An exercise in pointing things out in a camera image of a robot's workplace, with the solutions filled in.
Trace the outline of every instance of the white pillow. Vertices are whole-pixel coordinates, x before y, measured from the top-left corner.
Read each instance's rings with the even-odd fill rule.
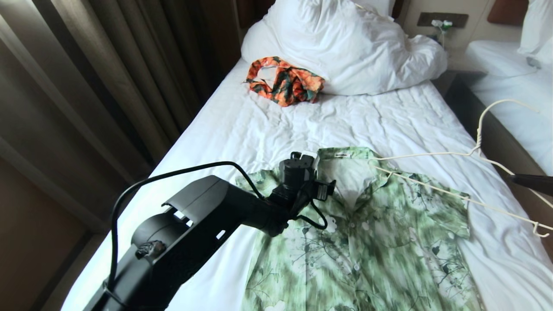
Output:
[[[432,39],[408,39],[387,17],[350,0],[276,0],[242,43],[252,63],[279,56],[325,78],[323,92],[379,94],[437,78],[447,55]]]
[[[519,53],[535,55],[553,36],[553,1],[530,0],[524,17]]]
[[[392,16],[395,0],[351,0],[363,8],[373,7],[380,16]]]

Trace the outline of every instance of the power outlet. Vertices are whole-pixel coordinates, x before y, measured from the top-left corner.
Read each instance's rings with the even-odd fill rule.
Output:
[[[468,21],[468,14],[422,12],[420,13],[419,21],[416,25],[421,27],[432,27],[432,21],[434,19],[449,20],[453,22],[453,27],[464,28]]]

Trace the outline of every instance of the white bed sheet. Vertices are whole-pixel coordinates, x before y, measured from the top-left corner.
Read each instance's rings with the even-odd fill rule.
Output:
[[[281,108],[242,84],[240,60],[152,175],[218,160],[248,172],[271,168],[291,151],[366,146],[384,156],[467,151],[474,141],[429,83],[378,96],[323,95],[319,103]],[[476,158],[406,158],[401,169],[424,173],[474,199],[525,216],[494,169]],[[232,168],[216,168],[143,187],[119,218],[119,259],[135,228],[163,212],[166,199],[189,182],[218,175],[234,181]],[[459,241],[488,310],[551,310],[552,265],[531,226],[469,204],[470,240]],[[241,226],[185,283],[168,310],[239,310],[257,230]],[[63,310],[82,309],[109,271],[110,236],[73,285]]]
[[[521,71],[520,68],[526,61],[517,53],[519,45],[475,41],[469,44],[466,55],[474,64],[502,68],[505,72],[509,71],[511,66],[511,72],[524,73],[525,71]],[[515,99],[539,110],[534,112],[515,103],[504,103],[492,108],[491,113],[528,151],[544,172],[553,176],[553,72],[547,67],[528,72],[508,77],[488,74],[484,77],[466,79],[465,82],[486,106],[502,99]]]

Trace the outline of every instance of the brown curtain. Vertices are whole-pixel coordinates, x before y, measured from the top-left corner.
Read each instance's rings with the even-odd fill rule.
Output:
[[[104,231],[118,194],[236,63],[238,42],[232,0],[0,2],[0,157]]]

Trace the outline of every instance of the orange garment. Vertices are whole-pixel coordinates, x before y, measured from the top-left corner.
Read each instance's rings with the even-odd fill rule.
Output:
[[[264,80],[254,80],[263,67],[277,67],[272,88]],[[325,79],[309,70],[294,67],[279,57],[273,56],[254,61],[249,68],[246,82],[249,83],[250,90],[282,107],[288,107],[296,102],[316,102],[317,94],[322,90]]]

